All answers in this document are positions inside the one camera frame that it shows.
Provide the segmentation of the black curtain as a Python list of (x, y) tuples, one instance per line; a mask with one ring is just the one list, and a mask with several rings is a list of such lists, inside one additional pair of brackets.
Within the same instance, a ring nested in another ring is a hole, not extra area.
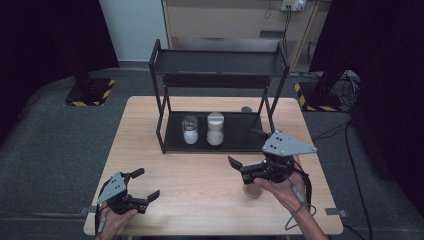
[(363, 144), (424, 215), (424, 0), (332, 0), (311, 69), (359, 76)]
[(63, 40), (87, 71), (118, 65), (100, 0), (0, 0), (0, 143), (36, 90), (72, 75)]

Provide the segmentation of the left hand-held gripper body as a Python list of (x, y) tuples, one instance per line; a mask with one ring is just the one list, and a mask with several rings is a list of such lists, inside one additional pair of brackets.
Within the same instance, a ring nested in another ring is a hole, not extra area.
[(128, 193), (128, 183), (132, 179), (130, 173), (116, 172), (103, 184), (97, 200), (97, 213), (103, 210), (101, 204), (104, 202), (113, 212), (119, 215), (133, 209), (136, 209), (140, 214), (146, 212), (149, 205), (147, 199), (134, 198)]

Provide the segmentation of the black metal two-tier shelf rack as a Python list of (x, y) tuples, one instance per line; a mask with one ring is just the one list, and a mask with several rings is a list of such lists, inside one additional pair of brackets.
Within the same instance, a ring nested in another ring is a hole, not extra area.
[[(265, 112), (273, 126), (273, 113), (289, 72), (287, 54), (279, 42), (269, 51), (243, 50), (171, 50), (154, 44), (149, 70), (158, 105), (156, 136), (161, 150), (166, 152), (259, 152), (263, 140), (250, 131), (262, 128), (261, 113)], [(194, 90), (255, 89), (262, 92), (256, 111), (243, 113), (221, 108), (224, 115), (224, 141), (219, 146), (207, 142), (207, 116), (204, 107), (174, 110), (171, 88)], [(184, 142), (182, 119), (192, 115), (198, 119), (198, 141)]]

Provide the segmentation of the person's right hand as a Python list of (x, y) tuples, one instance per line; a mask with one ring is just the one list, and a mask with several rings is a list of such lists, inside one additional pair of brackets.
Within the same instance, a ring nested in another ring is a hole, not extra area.
[(287, 180), (274, 183), (263, 178), (255, 178), (254, 184), (272, 193), (292, 216), (308, 211), (306, 186), (301, 174), (294, 172)]

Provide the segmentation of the light wooden cabinet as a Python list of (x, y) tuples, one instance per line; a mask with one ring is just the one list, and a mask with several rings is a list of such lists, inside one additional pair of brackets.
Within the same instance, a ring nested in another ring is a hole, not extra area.
[(161, 0), (171, 49), (271, 50), (283, 44), (296, 69), (320, 0), (282, 11), (282, 0)]

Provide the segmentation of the white-lidded jar of white powder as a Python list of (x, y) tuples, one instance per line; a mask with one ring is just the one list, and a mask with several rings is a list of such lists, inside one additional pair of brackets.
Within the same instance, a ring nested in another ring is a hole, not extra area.
[(207, 116), (207, 142), (212, 146), (219, 146), (224, 141), (224, 116), (220, 112), (212, 112)]

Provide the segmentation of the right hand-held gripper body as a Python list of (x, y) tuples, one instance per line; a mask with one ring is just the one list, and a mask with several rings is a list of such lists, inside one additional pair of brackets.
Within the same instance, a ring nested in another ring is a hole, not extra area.
[(239, 172), (245, 184), (252, 183), (255, 178), (281, 183), (295, 170), (295, 155), (316, 153), (317, 149), (281, 131), (275, 131), (265, 141), (262, 152), (265, 159), (260, 163), (239, 165)]

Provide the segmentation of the white-lidded jar of brown powder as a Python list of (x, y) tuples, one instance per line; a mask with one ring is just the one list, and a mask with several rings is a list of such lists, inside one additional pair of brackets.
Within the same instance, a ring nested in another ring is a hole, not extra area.
[(263, 188), (259, 185), (251, 183), (245, 184), (243, 186), (243, 191), (248, 197), (252, 199), (257, 199), (262, 195)]

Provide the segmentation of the glass jar with silver lid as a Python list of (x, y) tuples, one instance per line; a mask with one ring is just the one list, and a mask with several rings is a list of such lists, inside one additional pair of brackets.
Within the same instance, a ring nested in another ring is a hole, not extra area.
[(195, 144), (198, 141), (198, 119), (192, 115), (185, 116), (182, 119), (181, 127), (184, 142), (189, 145)]

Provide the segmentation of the white power strip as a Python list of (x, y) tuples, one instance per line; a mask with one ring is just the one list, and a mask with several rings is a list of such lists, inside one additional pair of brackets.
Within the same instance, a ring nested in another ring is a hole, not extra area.
[(302, 11), (306, 6), (306, 0), (282, 0), (282, 11)]

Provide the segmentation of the person's left hand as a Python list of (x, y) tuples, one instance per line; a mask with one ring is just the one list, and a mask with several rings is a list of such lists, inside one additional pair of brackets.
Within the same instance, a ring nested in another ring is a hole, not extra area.
[(96, 234), (95, 240), (113, 240), (121, 228), (137, 214), (138, 211), (133, 209), (125, 214), (119, 215), (113, 212), (109, 207), (106, 207), (100, 215), (100, 219), (104, 221), (103, 229), (100, 233)]

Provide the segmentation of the black stand with striped base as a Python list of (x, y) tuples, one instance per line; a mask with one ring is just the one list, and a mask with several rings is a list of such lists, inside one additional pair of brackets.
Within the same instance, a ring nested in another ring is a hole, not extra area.
[(115, 83), (111, 78), (95, 78), (87, 71), (74, 74), (75, 84), (65, 98), (65, 106), (102, 106)]
[(341, 72), (327, 70), (317, 82), (299, 82), (295, 85), (300, 107), (304, 111), (340, 112), (342, 103), (332, 91), (332, 87), (340, 79)]

